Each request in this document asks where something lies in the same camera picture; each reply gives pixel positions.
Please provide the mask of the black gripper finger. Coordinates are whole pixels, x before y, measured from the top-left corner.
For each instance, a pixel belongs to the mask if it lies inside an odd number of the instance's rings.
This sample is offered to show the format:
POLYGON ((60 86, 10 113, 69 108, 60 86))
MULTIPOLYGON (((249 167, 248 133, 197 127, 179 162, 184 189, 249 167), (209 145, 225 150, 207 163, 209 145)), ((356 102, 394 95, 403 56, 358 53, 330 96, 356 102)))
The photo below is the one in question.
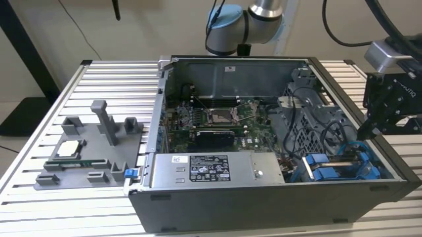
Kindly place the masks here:
POLYGON ((422 117, 394 116, 378 128, 383 135, 414 135, 422 133, 422 117), (407 119, 403 125, 396 123, 407 119))
POLYGON ((384 100, 388 95, 388 83, 383 74, 368 73, 364 88, 363 107, 367 110, 366 121, 358 129, 358 139, 371 139, 375 136, 374 130, 380 131, 386 121, 384 100))

